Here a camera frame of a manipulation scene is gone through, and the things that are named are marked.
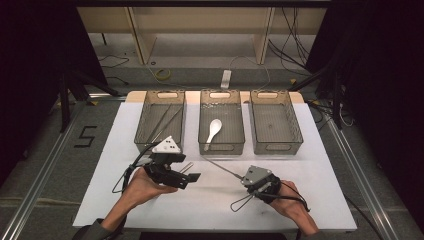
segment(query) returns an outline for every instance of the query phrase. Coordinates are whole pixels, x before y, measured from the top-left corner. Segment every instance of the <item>metal rod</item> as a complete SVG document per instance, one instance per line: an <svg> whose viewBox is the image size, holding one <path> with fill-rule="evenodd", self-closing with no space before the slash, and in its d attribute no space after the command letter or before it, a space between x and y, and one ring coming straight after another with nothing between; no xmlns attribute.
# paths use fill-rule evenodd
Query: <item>metal rod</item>
<svg viewBox="0 0 424 240"><path fill-rule="evenodd" d="M236 177L236 178L238 178L238 179L240 179L240 180L243 180L243 177L242 177L242 176L240 176L240 175L238 175L237 173L233 173L233 172L231 172L230 170L228 170L228 169L226 169L226 168L224 168L224 167L222 167L222 166L218 165L217 163L215 163L215 162L213 162L213 161L211 161L211 160L209 160L209 159L207 159L207 158L205 158L205 157L203 157L203 156L201 156L201 157L202 157L203 159L205 159L206 161L208 161L208 162L212 163L213 165L215 165L215 166L217 166L217 167L221 168L222 170L224 170L224 171L226 171L226 172L230 173L230 174L231 174L231 175L233 175L234 177Z"/></svg>
<svg viewBox="0 0 424 240"><path fill-rule="evenodd" d="M66 145L66 142L69 139L69 135L72 132L74 123L76 122L76 119L81 113L82 109L84 109L85 104L85 102L78 102L75 106L68 127L65 129L64 133L60 133L55 145L53 146L49 156L46 159L46 162L34 180L34 183L10 220L7 229L2 236L2 239L18 239L26 221L29 218L29 215L32 212L32 209L34 208L35 203L37 202L38 197L46 185L47 180L49 179L49 176Z"/></svg>
<svg viewBox="0 0 424 240"><path fill-rule="evenodd" d="M165 119L165 115L168 113L169 109L171 108L172 104L169 104L168 108L165 110L165 112L162 114L162 117L159 119L159 122L156 124L155 128L153 129L153 131L150 133L149 137L147 138L147 142L151 143L154 140L156 140L156 138L154 140L150 140L153 137L153 134L158 130L160 124L162 123L163 119Z"/></svg>
<svg viewBox="0 0 424 240"><path fill-rule="evenodd" d="M177 116L177 114L181 111L181 109L183 109L183 107L181 106L179 109L178 109L178 111L176 111L175 113L174 113L174 115L172 115L172 117L171 117L171 119L169 119L169 121L165 124L165 126L162 128L162 130L160 130L159 131L159 133L158 133L158 135L156 135L156 137L151 141L152 143L154 142L154 141L156 141L156 139L161 135L161 133L163 132L163 131L165 131L165 129L168 127L168 125L172 122L172 120L174 120L174 118L175 118L175 116Z"/></svg>
<svg viewBox="0 0 424 240"><path fill-rule="evenodd" d="M329 120L329 125L381 235L384 239L399 239L389 216L378 199L365 172L362 170L355 154L350 148L349 142L344 136L343 131L339 130L332 120Z"/></svg>

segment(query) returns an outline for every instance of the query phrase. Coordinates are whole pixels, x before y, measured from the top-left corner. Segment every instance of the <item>white tabletop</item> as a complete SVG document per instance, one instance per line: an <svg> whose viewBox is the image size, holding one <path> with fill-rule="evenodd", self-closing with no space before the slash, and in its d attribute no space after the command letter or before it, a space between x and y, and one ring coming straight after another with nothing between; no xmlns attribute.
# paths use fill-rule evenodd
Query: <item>white tabletop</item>
<svg viewBox="0 0 424 240"><path fill-rule="evenodd" d="M281 179L296 183L321 230L355 230L355 221L308 106L293 104L304 139L295 156L257 156L253 153L248 105L242 105L246 138L243 154L215 160L242 176L250 165L270 169ZM120 195L113 194L112 188L139 154L134 137L142 106L142 103L121 104L74 226L89 225L96 218L104 218L118 200ZM186 174L201 173L199 180L189 183L185 190L162 195L138 206L128 215L125 226L145 231L295 230L296 225L290 219L279 215L259 199L252 199L236 213L231 211L231 203L247 196L246 188L234 176L201 158L197 142L199 111L199 103L187 104L183 149L187 157L183 163L171 165L178 171L193 162L194 166Z"/></svg>

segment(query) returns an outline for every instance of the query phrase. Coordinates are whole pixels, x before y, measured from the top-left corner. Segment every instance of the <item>gray floor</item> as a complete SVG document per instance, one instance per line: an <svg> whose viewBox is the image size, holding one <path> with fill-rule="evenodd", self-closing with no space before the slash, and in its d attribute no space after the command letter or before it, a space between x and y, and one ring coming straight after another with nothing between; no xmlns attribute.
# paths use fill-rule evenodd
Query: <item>gray floor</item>
<svg viewBox="0 0 424 240"><path fill-rule="evenodd" d="M283 42L283 38L275 36L274 42ZM124 85L117 79L108 78L109 85L123 93L133 90L175 88L175 85L157 83L150 71L141 66L134 54L132 39L127 35L106 35L108 46L104 46L99 34L92 34L91 39L97 54L100 57L117 55L129 57L130 60L117 68L104 68L108 77L119 77L129 85ZM313 36L302 38L305 45L313 43ZM288 50L296 56L293 45ZM230 62L236 56L246 56L254 59L254 52L250 36L224 35L189 37L164 35L158 38L153 57L148 65L153 70L157 68L171 69L171 78L167 84L177 84L179 88L200 89L203 87L219 87L223 69L228 69ZM108 62L101 61L102 65L113 66L122 62L119 59L108 58ZM290 79L301 81L304 76L288 72L281 66L279 59L268 52L265 68L269 72L270 88L288 88ZM299 71L295 66L287 64L289 69ZM244 57L231 64L233 75L231 88L252 89L263 86L268 82L267 72L263 66L257 66ZM302 89L305 99L314 98L316 84ZM88 87L91 93L101 93L93 87ZM76 216L79 204L87 189L99 156L107 139L108 133L119 101L98 101L87 104L78 117L69 140L56 163L47 184L41 192L40 198L31 212L19 239L71 239L76 229L72 222ZM319 120L320 115L311 110ZM55 105L37 138L28 149L28 158L18 163L8 180L0 189L0 230L4 232L11 217L28 192L39 170L49 155L59 136L61 124L60 107ZM87 140L79 139L84 126L97 126L87 130L87 134L95 136L90 148L75 148L75 145L85 144ZM372 220L368 206L358 189L352 173L343 157L340 148L332 135L329 125L325 121L317 123L320 135L336 173L342 191ZM348 138L353 151L364 169L371 185L376 191L379 200L388 213L399 239L424 239L408 210L391 187L384 172L378 168L366 140L363 138L360 127L344 127L343 132ZM358 229L352 233L327 233L329 239L378 239L368 223L352 206L352 214L358 224ZM125 239L137 239L136 232L128 232ZM286 234L288 239L294 239L294 234Z"/></svg>

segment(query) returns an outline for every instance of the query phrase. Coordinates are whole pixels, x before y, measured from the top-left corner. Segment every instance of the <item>human hand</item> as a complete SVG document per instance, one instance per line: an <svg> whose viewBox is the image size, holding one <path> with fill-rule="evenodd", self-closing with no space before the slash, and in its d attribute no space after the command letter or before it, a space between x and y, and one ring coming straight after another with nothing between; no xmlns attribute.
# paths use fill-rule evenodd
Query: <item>human hand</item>
<svg viewBox="0 0 424 240"><path fill-rule="evenodd" d="M147 175L144 168L138 169L131 179L118 202L110 210L109 214L101 223L108 231L115 231L125 216L136 206L163 193L176 192L178 189L159 185Z"/></svg>
<svg viewBox="0 0 424 240"><path fill-rule="evenodd" d="M281 180L281 187L278 191L278 195L298 198L298 192L299 191L293 182ZM290 219L293 219L296 215L305 210L305 207L301 202L288 199L275 199L269 205L271 205L271 207L273 207L279 214Z"/></svg>
<svg viewBox="0 0 424 240"><path fill-rule="evenodd" d="M138 169L120 198L120 202L131 209L164 193L176 192L178 188L159 185L146 173L144 168Z"/></svg>
<svg viewBox="0 0 424 240"><path fill-rule="evenodd" d="M278 195L296 198L300 197L296 185L291 181L285 180L281 181ZM293 220L306 236L315 234L319 231L315 221L301 202L289 199L275 199L269 205L279 214Z"/></svg>

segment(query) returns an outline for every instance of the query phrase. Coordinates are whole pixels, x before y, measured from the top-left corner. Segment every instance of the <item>plastic bin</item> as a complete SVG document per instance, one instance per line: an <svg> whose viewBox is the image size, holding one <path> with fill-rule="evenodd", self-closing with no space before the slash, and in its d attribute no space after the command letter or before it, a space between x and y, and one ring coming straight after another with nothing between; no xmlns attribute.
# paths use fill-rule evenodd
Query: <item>plastic bin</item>
<svg viewBox="0 0 424 240"><path fill-rule="evenodd" d="M169 136L183 149L185 111L185 91L147 91L134 139L138 149Z"/></svg>
<svg viewBox="0 0 424 240"><path fill-rule="evenodd" d="M207 150L209 126L220 119L222 128ZM238 90L202 90L200 94L199 150L202 155L241 155L245 142Z"/></svg>
<svg viewBox="0 0 424 240"><path fill-rule="evenodd" d="M297 153L303 137L288 91L251 91L250 117L255 154Z"/></svg>

